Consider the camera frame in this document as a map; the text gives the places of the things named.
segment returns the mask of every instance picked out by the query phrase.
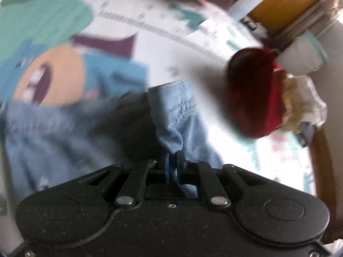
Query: purple shape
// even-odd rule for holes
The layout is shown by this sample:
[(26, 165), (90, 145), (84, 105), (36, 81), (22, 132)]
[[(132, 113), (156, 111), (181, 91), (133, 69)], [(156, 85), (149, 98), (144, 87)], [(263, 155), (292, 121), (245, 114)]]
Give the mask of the purple shape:
[(136, 34), (122, 40), (104, 40), (95, 37), (74, 35), (72, 39), (75, 44), (99, 49), (114, 56), (130, 59), (135, 36)]

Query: red object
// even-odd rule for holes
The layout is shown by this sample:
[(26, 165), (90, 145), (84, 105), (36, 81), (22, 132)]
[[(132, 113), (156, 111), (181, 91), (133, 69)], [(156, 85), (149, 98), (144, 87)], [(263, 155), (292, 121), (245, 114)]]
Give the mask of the red object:
[(274, 55), (262, 49), (238, 51), (230, 60), (226, 90), (230, 115), (246, 136), (259, 138), (282, 125), (283, 71), (274, 71)]

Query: cartoon eye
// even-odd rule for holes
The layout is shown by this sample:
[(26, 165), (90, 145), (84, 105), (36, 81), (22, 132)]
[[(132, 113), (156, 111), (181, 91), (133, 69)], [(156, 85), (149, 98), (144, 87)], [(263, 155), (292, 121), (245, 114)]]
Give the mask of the cartoon eye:
[(15, 65), (15, 67), (20, 68), (25, 64), (25, 59), (20, 59), (17, 64)]

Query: brown wood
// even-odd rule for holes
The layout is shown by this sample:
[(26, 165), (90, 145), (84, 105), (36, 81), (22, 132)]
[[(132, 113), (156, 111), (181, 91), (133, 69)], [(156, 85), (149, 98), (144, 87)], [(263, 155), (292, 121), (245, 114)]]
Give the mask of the brown wood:
[(323, 243), (331, 243), (342, 234), (343, 222), (336, 221), (337, 194), (332, 159), (323, 130), (317, 131), (313, 137), (310, 155), (316, 182), (317, 197), (321, 199), (330, 211), (329, 226), (323, 235)]

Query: denim garment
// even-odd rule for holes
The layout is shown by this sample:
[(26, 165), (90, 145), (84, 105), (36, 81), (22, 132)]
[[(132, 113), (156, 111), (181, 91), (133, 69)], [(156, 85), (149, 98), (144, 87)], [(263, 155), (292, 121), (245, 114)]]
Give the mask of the denim garment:
[[(188, 83), (146, 94), (44, 107), (13, 101), (2, 112), (18, 200), (114, 163), (132, 166), (182, 150), (221, 168), (205, 139)], [(192, 186), (182, 189), (196, 195)]]

